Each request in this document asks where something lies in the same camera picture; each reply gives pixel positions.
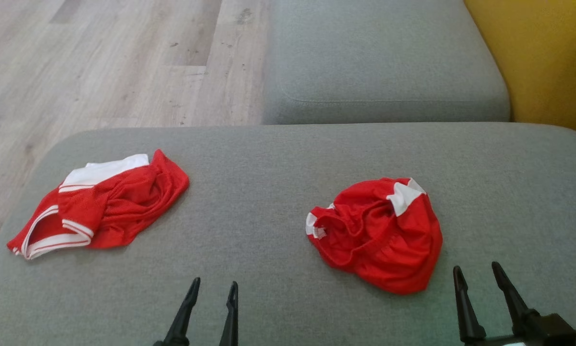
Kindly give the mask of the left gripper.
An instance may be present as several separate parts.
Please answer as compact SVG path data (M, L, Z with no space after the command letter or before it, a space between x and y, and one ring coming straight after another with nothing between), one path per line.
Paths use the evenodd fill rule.
M200 289L200 277L194 278L185 298L174 317L166 337L163 340L154 342L152 346L189 346L187 338L189 320L196 305ZM219 342L219 346L239 346L239 309L238 309L239 287L233 281L228 293L226 308L228 313L224 323L224 330Z

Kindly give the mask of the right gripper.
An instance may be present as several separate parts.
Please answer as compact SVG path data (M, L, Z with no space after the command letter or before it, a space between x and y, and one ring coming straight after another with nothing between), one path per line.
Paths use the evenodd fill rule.
M576 329L558 314L542 316L527 304L502 266L491 263L497 286L505 296L512 320L512 335L486 337L468 295L468 285L460 266L453 267L453 282L459 337L464 346L576 346Z

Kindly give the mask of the red white basketball jersey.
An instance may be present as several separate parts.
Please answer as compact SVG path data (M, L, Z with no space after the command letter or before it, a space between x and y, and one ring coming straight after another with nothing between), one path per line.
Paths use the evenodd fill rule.
M33 260L54 250L127 246L189 187L189 177L161 150L88 163L70 171L7 243Z

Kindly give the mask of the red white sports shorts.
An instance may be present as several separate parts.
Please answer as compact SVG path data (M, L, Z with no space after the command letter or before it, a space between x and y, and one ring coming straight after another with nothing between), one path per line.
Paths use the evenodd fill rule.
M346 188L310 210L305 232L330 267L402 295L428 287L443 244L429 195L411 178Z

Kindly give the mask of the large grey sofa seat cushion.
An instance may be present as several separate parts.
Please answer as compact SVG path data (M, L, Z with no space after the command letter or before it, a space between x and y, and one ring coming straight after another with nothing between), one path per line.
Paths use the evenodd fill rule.
M25 261L5 244L88 162L162 149L190 177L127 246ZM363 180L411 177L443 245L426 291L385 293L323 263L305 219ZM233 281L239 346L460 346L459 265L488 337L512 320L498 261L541 314L576 328L576 132L516 123L266 125L81 132L38 164L0 230L0 346L152 346L201 278L187 335L218 346Z

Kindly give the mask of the small grey sofa cushion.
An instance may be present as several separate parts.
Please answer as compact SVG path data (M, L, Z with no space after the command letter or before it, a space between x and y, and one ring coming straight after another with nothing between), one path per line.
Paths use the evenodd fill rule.
M263 124L503 121L463 0L272 0Z

